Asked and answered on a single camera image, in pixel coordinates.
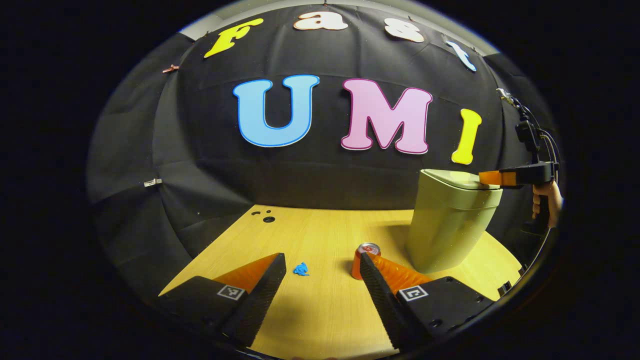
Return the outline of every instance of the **blue letter u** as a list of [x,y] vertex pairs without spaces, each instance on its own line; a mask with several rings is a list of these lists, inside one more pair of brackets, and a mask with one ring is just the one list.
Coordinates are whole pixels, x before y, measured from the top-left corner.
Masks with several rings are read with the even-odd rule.
[[320,82],[315,75],[293,75],[282,80],[291,89],[291,121],[271,127],[264,118],[264,98],[269,80],[254,80],[234,88],[238,98],[238,124],[246,141],[262,147],[286,146],[302,139],[311,128],[311,89]]

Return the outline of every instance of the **orange gripper pad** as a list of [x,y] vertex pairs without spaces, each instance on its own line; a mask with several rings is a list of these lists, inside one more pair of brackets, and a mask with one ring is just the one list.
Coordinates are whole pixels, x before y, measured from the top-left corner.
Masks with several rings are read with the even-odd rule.
[[499,172],[485,171],[478,173],[480,177],[480,183],[490,185],[501,186],[515,186],[516,185],[516,173],[515,172]]
[[247,265],[240,266],[235,270],[218,276],[213,279],[213,281],[245,289],[247,293],[251,293],[278,254],[277,252],[252,263],[248,263]]
[[368,252],[364,252],[363,254],[367,254],[371,258],[394,295],[397,295],[397,292],[401,289],[410,288],[433,280],[424,274],[406,268],[381,256],[375,256]]

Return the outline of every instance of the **yellow letter f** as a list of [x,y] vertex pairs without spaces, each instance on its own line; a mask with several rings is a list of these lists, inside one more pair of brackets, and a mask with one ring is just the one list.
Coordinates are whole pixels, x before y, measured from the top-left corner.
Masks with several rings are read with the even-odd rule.
[[206,54],[204,54],[205,58],[210,57],[213,54],[218,54],[224,50],[230,49],[233,47],[234,43],[231,42],[232,39],[239,39],[245,36],[249,32],[249,26],[255,26],[262,24],[262,19],[255,19],[244,24],[240,24],[238,26],[234,26],[233,28],[226,29],[219,34],[218,41],[213,44],[211,50],[209,50]]

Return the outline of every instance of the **pink letter m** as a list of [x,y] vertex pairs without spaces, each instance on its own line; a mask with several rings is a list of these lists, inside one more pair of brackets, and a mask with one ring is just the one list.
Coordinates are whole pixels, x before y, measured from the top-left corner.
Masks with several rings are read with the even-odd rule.
[[371,148],[373,140],[367,136],[367,124],[376,134],[382,149],[391,144],[400,126],[402,136],[396,149],[407,154],[424,154],[429,149],[425,142],[427,109],[433,97],[418,88],[407,88],[392,109],[375,81],[349,79],[342,86],[351,93],[351,124],[349,134],[342,138],[342,147],[349,150]]

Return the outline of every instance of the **can lid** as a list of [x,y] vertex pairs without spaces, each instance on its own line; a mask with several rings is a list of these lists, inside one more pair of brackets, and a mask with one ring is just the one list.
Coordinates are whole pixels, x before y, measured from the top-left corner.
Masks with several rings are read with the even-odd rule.
[[370,252],[371,254],[378,255],[380,253],[380,247],[374,243],[362,243],[358,246],[358,252]]

